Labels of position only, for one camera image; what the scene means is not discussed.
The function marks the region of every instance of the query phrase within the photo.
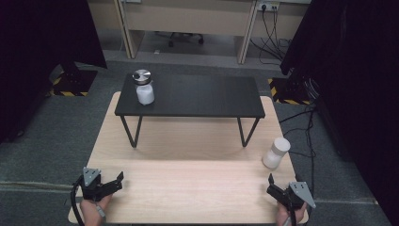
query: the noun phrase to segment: white bottle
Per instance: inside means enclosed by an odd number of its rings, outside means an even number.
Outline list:
[[[264,165],[272,170],[275,170],[279,166],[281,158],[290,150],[290,148],[290,141],[288,141],[286,138],[276,138],[271,149],[263,156],[262,161]]]
[[[142,105],[151,104],[155,97],[152,89],[151,73],[147,70],[138,70],[133,73],[138,101]]]

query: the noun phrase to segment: table top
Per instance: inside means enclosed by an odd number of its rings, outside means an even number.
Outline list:
[[[134,78],[127,74],[115,110],[117,116],[264,118],[251,76],[152,74],[153,103],[142,105]]]
[[[262,157],[281,137],[276,112],[261,97],[266,117],[244,148],[237,121],[230,118],[144,117],[140,146],[132,149],[114,94],[88,167],[104,183],[124,172],[123,189],[106,211],[109,223],[273,223],[277,203],[266,190],[273,172],[281,188],[295,180],[289,154],[268,169]],[[128,117],[134,126],[138,117]],[[242,119],[248,131],[254,119]],[[76,222],[71,211],[69,220]]]

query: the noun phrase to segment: table leg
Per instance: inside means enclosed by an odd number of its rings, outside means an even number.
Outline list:
[[[123,126],[126,130],[127,137],[130,140],[130,144],[132,144],[132,147],[137,147],[138,143],[138,135],[140,134],[140,127],[141,127],[141,121],[143,120],[142,116],[139,116],[138,118],[138,124],[137,124],[137,129],[136,129],[136,135],[135,139],[132,138],[132,134],[130,133],[129,126],[126,123],[126,119],[124,119],[124,116],[120,116],[120,119],[122,120]]]
[[[241,119],[237,118],[238,121],[238,127],[240,129],[240,135],[241,135],[241,142],[243,143],[243,147],[246,147],[249,143],[250,138],[252,137],[253,131],[255,131],[256,125],[258,124],[260,118],[256,118],[255,122],[253,122],[252,128],[250,129],[250,132],[248,134],[247,139],[244,139],[244,133],[243,133],[243,127],[241,126]]]

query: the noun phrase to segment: metal lid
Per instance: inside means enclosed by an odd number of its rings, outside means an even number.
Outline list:
[[[137,70],[133,73],[133,78],[136,85],[144,86],[151,82],[151,73],[144,69]]]

